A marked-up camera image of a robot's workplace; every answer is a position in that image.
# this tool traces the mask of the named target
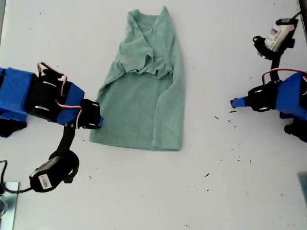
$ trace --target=white surface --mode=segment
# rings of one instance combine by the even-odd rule
[[[307,171],[307,144],[283,132],[290,121],[276,111],[229,113],[229,100],[260,85],[270,67],[252,38],[294,15],[295,1],[9,0],[0,65],[36,71],[43,60],[95,99],[124,36],[127,12],[158,14],[163,5],[185,61],[183,151],[93,144],[89,131],[79,130],[71,148],[81,160],[73,184],[20,195],[15,230],[307,228],[296,177]],[[306,69],[301,23],[295,37],[281,67]],[[31,117],[27,129],[0,139],[1,158],[9,161],[6,180],[20,180],[26,188],[28,175],[47,160],[61,135],[61,126]]]

